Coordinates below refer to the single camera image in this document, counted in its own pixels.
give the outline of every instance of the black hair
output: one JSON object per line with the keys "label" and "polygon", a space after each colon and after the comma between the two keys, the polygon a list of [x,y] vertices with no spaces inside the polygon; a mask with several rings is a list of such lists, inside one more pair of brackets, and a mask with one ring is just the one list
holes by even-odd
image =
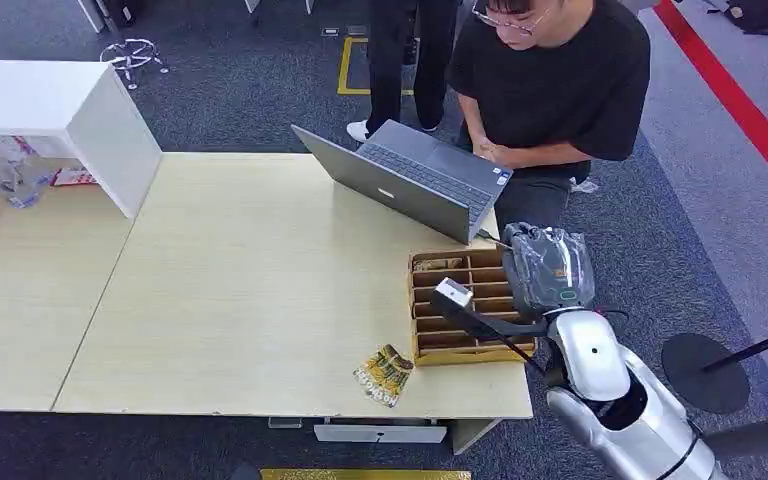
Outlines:
{"label": "black hair", "polygon": [[532,0],[486,0],[483,3],[500,13],[528,13],[534,8]]}

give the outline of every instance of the clear plastic container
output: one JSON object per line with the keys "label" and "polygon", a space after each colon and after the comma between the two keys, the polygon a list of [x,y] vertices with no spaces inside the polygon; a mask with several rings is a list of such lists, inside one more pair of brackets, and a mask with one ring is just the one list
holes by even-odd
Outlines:
{"label": "clear plastic container", "polygon": [[21,137],[0,137],[0,194],[7,203],[16,208],[35,204],[51,176]]}

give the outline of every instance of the laptop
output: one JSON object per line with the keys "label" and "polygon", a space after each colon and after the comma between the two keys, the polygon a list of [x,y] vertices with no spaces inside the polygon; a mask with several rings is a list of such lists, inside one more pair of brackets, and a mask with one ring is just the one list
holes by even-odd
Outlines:
{"label": "laptop", "polygon": [[392,120],[356,152],[292,128],[335,181],[464,245],[513,173]]}

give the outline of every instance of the hand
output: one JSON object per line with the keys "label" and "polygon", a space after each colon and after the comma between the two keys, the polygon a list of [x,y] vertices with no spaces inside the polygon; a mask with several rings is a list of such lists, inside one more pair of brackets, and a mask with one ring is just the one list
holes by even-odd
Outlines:
{"label": "hand", "polygon": [[514,150],[504,145],[496,145],[486,137],[473,142],[472,153],[482,158],[486,158],[496,165],[506,168],[522,168],[522,160],[517,158]]}
{"label": "hand", "polygon": [[493,161],[490,157],[493,154],[493,148],[496,146],[493,142],[491,142],[487,137],[478,137],[472,139],[472,154],[481,157],[486,158],[487,160]]}

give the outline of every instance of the standing person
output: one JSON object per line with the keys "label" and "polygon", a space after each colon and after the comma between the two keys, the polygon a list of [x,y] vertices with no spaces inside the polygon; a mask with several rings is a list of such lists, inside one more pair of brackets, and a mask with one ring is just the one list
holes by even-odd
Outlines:
{"label": "standing person", "polygon": [[419,60],[413,90],[422,129],[431,132],[443,119],[446,68],[452,56],[458,0],[369,0],[369,79],[372,113],[350,123],[346,131],[365,142],[387,120],[399,120],[402,57],[409,31],[409,12],[418,7]]}
{"label": "standing person", "polygon": [[571,177],[632,151],[649,86],[649,37],[617,0],[479,0],[449,79],[459,144],[515,169],[496,202],[513,222],[557,226]]}

